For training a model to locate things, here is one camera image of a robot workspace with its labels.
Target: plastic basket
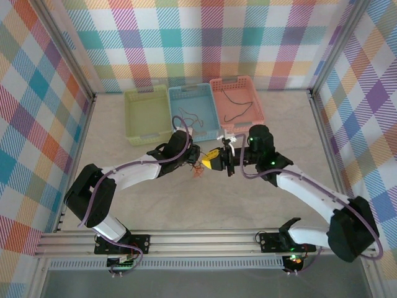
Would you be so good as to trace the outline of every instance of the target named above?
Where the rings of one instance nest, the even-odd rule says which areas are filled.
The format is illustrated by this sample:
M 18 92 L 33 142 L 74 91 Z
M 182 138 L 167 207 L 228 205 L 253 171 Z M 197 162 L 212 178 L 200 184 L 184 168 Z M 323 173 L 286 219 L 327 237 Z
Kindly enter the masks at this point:
M 167 142 L 169 123 L 167 86 L 139 88 L 124 92 L 125 136 L 131 145 Z
M 220 125 L 211 86 L 208 83 L 168 89 L 171 116 L 182 117 L 194 130 L 195 142 L 217 138 Z
M 233 133 L 247 132 L 253 125 L 264 124 L 265 116 L 261 100 L 251 77 L 238 76 L 237 79 L 212 79 L 210 84 L 218 110 L 219 121 L 223 129 Z M 238 103 L 252 101 L 252 106 L 244 115 L 229 120 L 243 113 L 248 105 L 233 104 L 228 97 Z

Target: white tabletop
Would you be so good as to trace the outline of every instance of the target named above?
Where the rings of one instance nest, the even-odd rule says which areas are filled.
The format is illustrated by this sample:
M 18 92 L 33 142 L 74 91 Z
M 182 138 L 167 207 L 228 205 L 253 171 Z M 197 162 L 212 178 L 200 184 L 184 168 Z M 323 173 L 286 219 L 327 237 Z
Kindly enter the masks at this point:
M 259 92 L 259 96 L 276 150 L 306 174 L 333 188 L 306 92 Z M 221 146 L 216 140 L 198 144 L 203 152 Z M 99 167 L 126 163 L 156 145 L 131 146 L 124 132 L 123 96 L 101 95 L 97 98 L 78 173 L 89 163 Z M 253 166 L 246 171 L 255 173 Z M 262 179 L 244 179 L 238 169 L 232 177 L 226 171 L 206 169 L 202 178 L 193 178 L 189 165 L 116 193 L 110 212 L 133 230 L 275 228 L 292 217 L 326 225 L 311 207 Z M 76 230 L 78 223 L 77 217 L 67 211 L 62 229 Z

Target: robotic arm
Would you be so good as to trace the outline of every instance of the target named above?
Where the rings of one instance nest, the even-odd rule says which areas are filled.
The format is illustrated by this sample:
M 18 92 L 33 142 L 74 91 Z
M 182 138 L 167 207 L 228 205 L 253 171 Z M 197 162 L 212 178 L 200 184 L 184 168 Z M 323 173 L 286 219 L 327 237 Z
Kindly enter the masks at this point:
M 187 142 L 189 144 L 186 151 L 175 159 L 182 153 Z M 94 164 L 85 166 L 66 193 L 64 203 L 79 220 L 84 221 L 88 214 L 84 224 L 99 236 L 96 240 L 95 254 L 129 255 L 131 249 L 122 245 L 133 245 L 140 248 L 143 253 L 147 253 L 150 235 L 132 235 L 129 229 L 109 214 L 114 193 L 144 180 L 160 178 L 185 163 L 195 164 L 199 157 L 200 147 L 193 144 L 191 135 L 188 135 L 186 131 L 177 130 L 168 143 L 163 143 L 141 158 L 128 163 L 133 166 L 123 167 L 122 165 L 103 169 Z M 103 180 L 94 193 L 93 204 L 90 208 L 89 202 L 94 187 L 100 179 Z
M 245 143 L 245 135 L 236 137 L 241 136 Z M 243 166 L 255 165 L 257 172 L 262 174 L 248 175 L 243 170 L 246 178 L 261 176 L 275 187 L 292 193 L 314 208 L 328 223 L 328 227 L 321 228 L 301 218 L 289 220 L 279 229 L 278 237 L 284 250 L 308 243 L 328 247 L 342 260 L 353 262 L 379 236 L 369 204 L 364 198 L 358 196 L 351 199 L 309 178 L 291 160 L 275 151 L 273 136 L 265 125 L 250 128 L 248 147 L 234 148 L 231 143 L 236 137 L 226 135 L 222 138 L 224 147 L 210 151 L 202 163 L 210 169 L 225 169 L 228 176 L 234 174 L 235 166 L 243 170 Z

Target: plaid wall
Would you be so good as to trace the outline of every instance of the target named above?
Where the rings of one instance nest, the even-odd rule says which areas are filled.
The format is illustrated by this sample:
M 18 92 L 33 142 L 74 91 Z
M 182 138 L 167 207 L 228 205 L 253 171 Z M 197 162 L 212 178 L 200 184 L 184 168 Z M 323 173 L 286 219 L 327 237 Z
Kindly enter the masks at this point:
M 21 297 L 88 100 L 28 0 L 0 0 L 0 297 Z
M 236 75 L 261 89 L 306 89 L 354 0 L 62 3 L 47 0 L 94 89 L 121 92 Z
M 397 293 L 397 1 L 372 1 L 322 88 L 323 119 L 350 195 L 370 199 Z

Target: green plastic basket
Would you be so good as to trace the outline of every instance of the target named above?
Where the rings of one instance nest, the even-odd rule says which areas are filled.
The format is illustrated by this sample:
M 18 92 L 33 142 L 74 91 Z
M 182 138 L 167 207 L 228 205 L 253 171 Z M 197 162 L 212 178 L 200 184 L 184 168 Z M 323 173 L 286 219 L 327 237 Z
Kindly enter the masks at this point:
M 124 92 L 125 136 L 131 145 L 167 142 L 172 135 L 167 86 Z

